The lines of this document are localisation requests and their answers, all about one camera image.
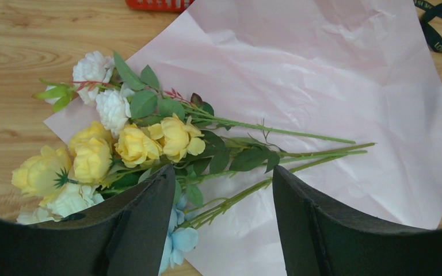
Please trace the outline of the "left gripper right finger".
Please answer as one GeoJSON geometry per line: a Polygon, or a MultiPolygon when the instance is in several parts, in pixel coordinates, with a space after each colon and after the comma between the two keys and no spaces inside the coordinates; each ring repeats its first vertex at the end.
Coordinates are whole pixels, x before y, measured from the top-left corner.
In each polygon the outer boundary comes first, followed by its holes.
{"type": "Polygon", "coordinates": [[[272,186],[288,275],[442,275],[442,229],[368,215],[281,166],[272,186]]]}

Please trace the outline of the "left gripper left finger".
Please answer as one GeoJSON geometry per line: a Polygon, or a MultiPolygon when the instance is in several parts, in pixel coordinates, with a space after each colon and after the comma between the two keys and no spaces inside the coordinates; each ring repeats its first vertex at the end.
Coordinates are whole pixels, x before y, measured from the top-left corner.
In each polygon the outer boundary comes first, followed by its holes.
{"type": "Polygon", "coordinates": [[[157,275],[174,192],[167,165],[59,222],[0,219],[0,275],[157,275]]]}

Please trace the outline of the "artificial flower bunch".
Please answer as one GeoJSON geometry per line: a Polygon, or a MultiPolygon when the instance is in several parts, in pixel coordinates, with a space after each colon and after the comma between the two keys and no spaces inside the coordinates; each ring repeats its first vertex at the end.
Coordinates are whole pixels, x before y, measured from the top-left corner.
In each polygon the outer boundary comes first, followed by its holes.
{"type": "Polygon", "coordinates": [[[344,140],[342,148],[291,153],[252,136],[225,137],[216,129],[256,129],[249,124],[215,115],[198,94],[183,98],[175,90],[162,90],[151,67],[134,73],[123,58],[98,51],[85,55],[73,67],[71,83],[47,82],[35,93],[63,110],[77,95],[94,107],[99,119],[72,136],[67,147],[41,148],[12,173],[13,186],[26,197],[39,197],[39,206],[21,212],[20,224],[58,222],[116,196],[152,176],[161,167],[174,168],[175,195],[164,243],[160,272],[176,267],[199,242],[198,230],[210,224],[248,195],[271,184],[263,180],[232,197],[205,202],[200,184],[222,175],[236,175],[280,163],[302,161],[300,170],[349,155],[364,154],[366,144],[344,140]]]}

